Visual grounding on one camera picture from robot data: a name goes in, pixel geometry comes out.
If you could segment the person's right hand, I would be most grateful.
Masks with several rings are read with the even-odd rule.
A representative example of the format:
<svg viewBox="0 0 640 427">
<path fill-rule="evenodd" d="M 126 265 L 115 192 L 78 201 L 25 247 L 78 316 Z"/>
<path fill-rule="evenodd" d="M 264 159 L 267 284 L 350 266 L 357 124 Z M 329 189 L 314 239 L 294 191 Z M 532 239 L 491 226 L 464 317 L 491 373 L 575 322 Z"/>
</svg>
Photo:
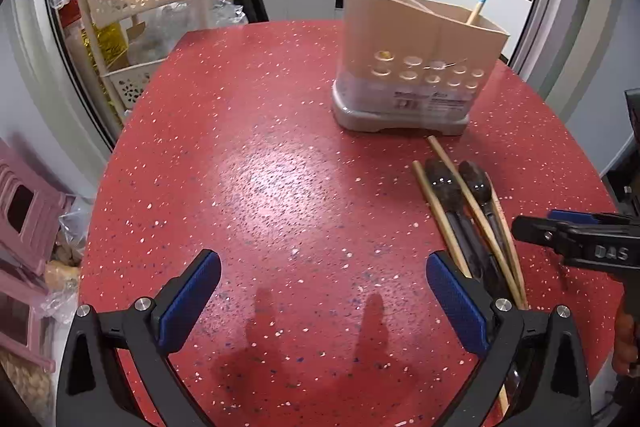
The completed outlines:
<svg viewBox="0 0 640 427">
<path fill-rule="evenodd" d="M 614 324 L 612 367 L 616 374 L 629 376 L 631 365 L 636 364 L 638 358 L 639 350 L 636 345 L 634 318 L 624 310 L 623 306 L 619 306 Z"/>
</svg>

